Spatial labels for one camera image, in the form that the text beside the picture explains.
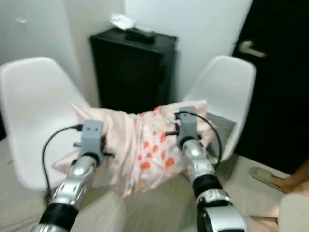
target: floor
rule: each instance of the floor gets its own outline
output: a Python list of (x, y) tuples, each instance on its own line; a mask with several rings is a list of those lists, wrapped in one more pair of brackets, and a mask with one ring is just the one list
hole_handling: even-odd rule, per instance
[[(275, 232), (271, 222), (257, 222), (248, 215), (276, 216), (283, 193), (248, 175), (253, 166), (273, 170), (234, 154), (221, 164), (218, 176), (235, 206), (246, 217), (250, 232)], [(43, 211), (42, 195), (22, 187), (15, 177), (5, 140), (0, 141), (0, 232), (28, 232)], [(195, 201), (190, 184), (178, 176), (158, 189), (121, 199), (106, 188), (93, 189), (72, 231), (179, 232), (195, 223)]]

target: slipper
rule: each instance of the slipper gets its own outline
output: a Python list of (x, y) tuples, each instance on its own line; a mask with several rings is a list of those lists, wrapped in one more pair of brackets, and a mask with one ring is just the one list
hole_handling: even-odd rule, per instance
[(284, 192), (278, 185), (272, 183), (273, 174), (271, 171), (263, 168), (253, 167), (249, 169), (249, 174), (258, 181), (261, 181), (262, 183), (271, 186), (280, 192)]

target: door handle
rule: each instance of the door handle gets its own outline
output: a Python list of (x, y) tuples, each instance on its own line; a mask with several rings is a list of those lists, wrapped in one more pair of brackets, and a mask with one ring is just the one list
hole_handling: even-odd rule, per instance
[(245, 40), (242, 41), (239, 46), (238, 46), (238, 50), (241, 53), (245, 53), (245, 54), (250, 54), (259, 58), (264, 58), (267, 54), (265, 52), (261, 52), (258, 50), (253, 49), (254, 43), (251, 40)]

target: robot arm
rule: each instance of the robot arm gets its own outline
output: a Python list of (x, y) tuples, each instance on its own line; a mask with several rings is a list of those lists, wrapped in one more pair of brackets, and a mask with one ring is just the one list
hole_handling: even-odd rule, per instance
[(81, 152), (59, 185), (38, 225), (31, 232), (69, 232), (82, 201), (92, 185), (95, 168), (103, 161), (103, 123), (86, 120), (82, 129)]
[[(195, 112), (194, 107), (180, 111)], [(177, 146), (188, 160), (188, 175), (197, 204), (197, 229), (199, 232), (246, 232), (246, 222), (223, 190), (215, 170), (207, 158), (206, 150), (198, 141), (197, 118), (179, 113), (180, 126)]]

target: chair backrest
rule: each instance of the chair backrest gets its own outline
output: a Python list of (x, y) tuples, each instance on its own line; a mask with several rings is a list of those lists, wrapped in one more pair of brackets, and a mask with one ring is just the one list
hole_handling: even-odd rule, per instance
[(208, 111), (236, 123), (223, 154), (227, 159), (239, 140), (247, 118), (256, 69), (244, 60), (217, 56), (204, 68), (184, 100), (206, 99)]
[[(44, 57), (0, 67), (0, 102), (17, 177), (30, 189), (44, 189), (41, 153), (45, 141), (56, 130), (77, 123), (70, 103), (88, 103), (60, 66)], [(79, 140), (78, 133), (64, 132), (48, 147), (46, 162), (52, 186), (63, 175), (51, 165), (72, 150), (74, 140)]]

